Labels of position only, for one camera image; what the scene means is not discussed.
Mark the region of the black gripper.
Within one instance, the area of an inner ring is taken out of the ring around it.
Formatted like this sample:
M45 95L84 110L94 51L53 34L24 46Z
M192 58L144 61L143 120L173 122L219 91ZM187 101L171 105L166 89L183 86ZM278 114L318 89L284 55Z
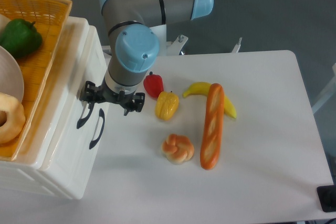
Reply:
M124 108L124 116L129 112L141 112L145 103L145 93L137 92L136 86L124 86L110 77L104 77L100 86L86 81L80 91L79 100L87 102L92 110L96 103L113 103Z

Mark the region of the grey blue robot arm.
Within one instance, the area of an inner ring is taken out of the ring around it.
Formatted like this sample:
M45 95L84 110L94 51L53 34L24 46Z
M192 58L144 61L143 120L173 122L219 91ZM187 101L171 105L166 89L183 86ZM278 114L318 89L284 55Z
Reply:
M101 85L87 81L80 100L93 109L113 103L125 112L140 112L145 95L137 92L154 64L160 41L152 28L209 15L214 0L99 0L108 32L111 60Z

